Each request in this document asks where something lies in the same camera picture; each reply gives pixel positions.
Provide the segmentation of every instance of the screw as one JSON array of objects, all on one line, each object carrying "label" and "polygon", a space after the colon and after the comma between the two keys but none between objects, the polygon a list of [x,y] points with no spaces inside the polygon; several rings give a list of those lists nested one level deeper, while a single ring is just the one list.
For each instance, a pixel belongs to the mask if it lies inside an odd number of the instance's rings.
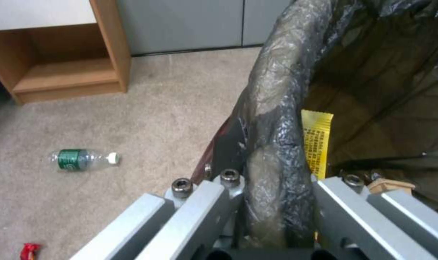
[{"label": "screw", "polygon": [[212,175],[212,167],[210,163],[204,165],[204,177],[205,179],[210,179]]},{"label": "screw", "polygon": [[362,192],[363,186],[365,185],[364,181],[354,174],[344,176],[343,181],[358,194]]},{"label": "screw", "polygon": [[171,185],[172,194],[179,199],[185,199],[193,192],[191,180],[186,178],[176,179]]},{"label": "screw", "polygon": [[226,188],[240,185],[240,173],[234,169],[225,169],[220,173],[220,183]]}]

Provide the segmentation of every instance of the yellow packet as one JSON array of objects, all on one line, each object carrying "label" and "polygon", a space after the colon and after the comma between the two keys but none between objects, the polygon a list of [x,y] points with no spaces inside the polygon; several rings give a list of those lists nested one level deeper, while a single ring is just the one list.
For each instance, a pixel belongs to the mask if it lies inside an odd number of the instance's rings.
[{"label": "yellow packet", "polygon": [[307,163],[317,179],[324,179],[333,114],[302,110],[302,117]]}]

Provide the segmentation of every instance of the gray wall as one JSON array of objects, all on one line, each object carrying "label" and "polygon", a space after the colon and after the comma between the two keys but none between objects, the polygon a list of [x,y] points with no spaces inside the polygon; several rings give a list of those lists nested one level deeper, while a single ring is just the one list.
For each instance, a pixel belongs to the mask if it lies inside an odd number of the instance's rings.
[{"label": "gray wall", "polygon": [[243,45],[261,44],[292,0],[245,0]]},{"label": "gray wall", "polygon": [[136,55],[264,43],[289,2],[118,0],[118,7]]}]

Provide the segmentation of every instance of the dark red object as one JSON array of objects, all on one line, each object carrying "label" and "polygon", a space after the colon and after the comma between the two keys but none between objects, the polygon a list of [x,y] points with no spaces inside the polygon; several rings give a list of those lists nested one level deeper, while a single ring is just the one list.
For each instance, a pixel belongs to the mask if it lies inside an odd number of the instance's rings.
[{"label": "dark red object", "polygon": [[19,255],[20,260],[34,260],[36,251],[39,250],[41,245],[34,243],[25,243],[21,254]]}]

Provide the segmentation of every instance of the white bottle cap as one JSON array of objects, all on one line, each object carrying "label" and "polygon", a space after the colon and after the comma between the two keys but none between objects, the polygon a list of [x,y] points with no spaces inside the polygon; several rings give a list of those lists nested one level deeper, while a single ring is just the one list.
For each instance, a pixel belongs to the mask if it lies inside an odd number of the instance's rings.
[{"label": "white bottle cap", "polygon": [[107,159],[110,164],[116,165],[120,161],[120,156],[118,155],[118,153],[113,152],[108,154]]}]

